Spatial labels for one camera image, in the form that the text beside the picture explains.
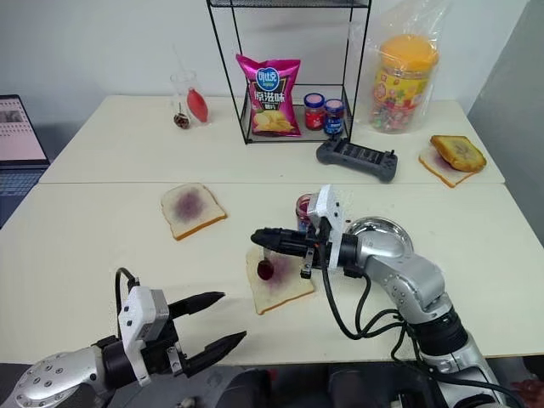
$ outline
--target potato chip bag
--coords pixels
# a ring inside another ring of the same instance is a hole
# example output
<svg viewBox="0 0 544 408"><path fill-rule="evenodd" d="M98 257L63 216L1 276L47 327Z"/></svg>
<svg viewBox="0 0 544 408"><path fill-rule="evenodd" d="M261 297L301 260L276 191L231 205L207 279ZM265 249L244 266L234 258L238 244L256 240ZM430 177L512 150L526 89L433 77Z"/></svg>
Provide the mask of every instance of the potato chip bag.
<svg viewBox="0 0 544 408"><path fill-rule="evenodd" d="M291 97L300 59L256 62L237 54L236 60L249 82L253 133L263 136L300 136Z"/></svg>

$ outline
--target red spoon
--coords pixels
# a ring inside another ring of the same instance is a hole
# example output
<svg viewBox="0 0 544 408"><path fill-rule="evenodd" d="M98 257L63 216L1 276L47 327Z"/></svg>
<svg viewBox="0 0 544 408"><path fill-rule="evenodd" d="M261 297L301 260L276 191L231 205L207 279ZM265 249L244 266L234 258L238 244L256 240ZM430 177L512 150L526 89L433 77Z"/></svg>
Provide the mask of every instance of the red spoon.
<svg viewBox="0 0 544 408"><path fill-rule="evenodd" d="M207 122L207 105L202 95L195 91L194 88L189 88L187 93L187 106L196 119L202 123Z"/></svg>

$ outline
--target plastic bag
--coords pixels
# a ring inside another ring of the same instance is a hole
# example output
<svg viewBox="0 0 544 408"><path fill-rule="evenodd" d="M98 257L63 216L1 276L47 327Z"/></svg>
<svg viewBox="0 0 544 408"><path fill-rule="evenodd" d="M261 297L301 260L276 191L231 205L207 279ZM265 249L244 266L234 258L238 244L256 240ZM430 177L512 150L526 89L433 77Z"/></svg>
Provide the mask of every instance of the plastic bag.
<svg viewBox="0 0 544 408"><path fill-rule="evenodd" d="M380 132L421 125L439 62L439 35L451 0L403 0L376 17L366 37L360 103ZM359 27L352 36L361 35Z"/></svg>

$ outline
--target jar lid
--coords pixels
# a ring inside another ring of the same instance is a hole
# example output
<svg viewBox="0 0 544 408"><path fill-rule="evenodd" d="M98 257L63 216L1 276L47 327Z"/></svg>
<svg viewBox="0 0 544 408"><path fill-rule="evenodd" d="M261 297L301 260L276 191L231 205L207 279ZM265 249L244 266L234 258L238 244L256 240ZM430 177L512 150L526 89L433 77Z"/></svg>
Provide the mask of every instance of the jar lid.
<svg viewBox="0 0 544 408"><path fill-rule="evenodd" d="M304 97L304 104L309 108L320 108L325 103L325 97L320 93L308 93Z"/></svg>
<svg viewBox="0 0 544 408"><path fill-rule="evenodd" d="M380 47L382 63L401 71L430 71L439 53L427 37L403 34L389 38Z"/></svg>
<svg viewBox="0 0 544 408"><path fill-rule="evenodd" d="M343 102L341 99L328 99L325 102L325 109L329 112L343 111Z"/></svg>

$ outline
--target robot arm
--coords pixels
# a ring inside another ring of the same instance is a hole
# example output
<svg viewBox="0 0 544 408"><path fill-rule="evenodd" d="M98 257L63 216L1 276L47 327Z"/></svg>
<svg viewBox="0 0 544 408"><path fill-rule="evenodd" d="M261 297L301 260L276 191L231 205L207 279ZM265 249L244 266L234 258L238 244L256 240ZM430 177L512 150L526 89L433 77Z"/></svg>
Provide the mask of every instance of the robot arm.
<svg viewBox="0 0 544 408"><path fill-rule="evenodd" d="M360 236L344 234L343 210L330 185L312 196L308 215L312 222L308 233L258 229L252 241L272 251L303 257L303 278L311 276L312 268L322 269L316 247L324 248L326 269L332 273L338 266L350 277L367 275L396 305L421 350L422 361L433 369L435 377L450 382L439 382L450 408L504 404L501 393L495 390L451 383L497 381L472 336L463 328L437 265L412 250L406 251L391 235L372 230Z"/></svg>
<svg viewBox="0 0 544 408"><path fill-rule="evenodd" d="M38 361L0 408L55 407L81 386L91 387L95 404L102 406L116 389L134 381L145 386L154 373L193 376L220 361L246 332L223 337L188 359L179 346L173 320L206 309L223 296L207 292L167 304L162 291L133 286L118 316L122 338L110 336L90 347Z"/></svg>

